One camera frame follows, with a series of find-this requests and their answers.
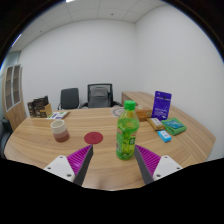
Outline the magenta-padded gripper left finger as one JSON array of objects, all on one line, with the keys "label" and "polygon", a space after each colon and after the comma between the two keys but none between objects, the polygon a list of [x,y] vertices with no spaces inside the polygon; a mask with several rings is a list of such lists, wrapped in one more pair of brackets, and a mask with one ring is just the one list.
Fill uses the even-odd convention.
[{"label": "magenta-padded gripper left finger", "polygon": [[59,155],[44,170],[81,186],[93,156],[93,146],[88,145],[68,156]]}]

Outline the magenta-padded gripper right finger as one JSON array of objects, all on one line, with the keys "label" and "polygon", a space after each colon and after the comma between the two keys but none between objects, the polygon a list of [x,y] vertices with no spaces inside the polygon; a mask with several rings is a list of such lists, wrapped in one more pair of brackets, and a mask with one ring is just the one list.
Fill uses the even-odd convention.
[{"label": "magenta-padded gripper right finger", "polygon": [[139,145],[135,146],[134,155],[146,185],[182,169],[168,155],[159,156]]}]

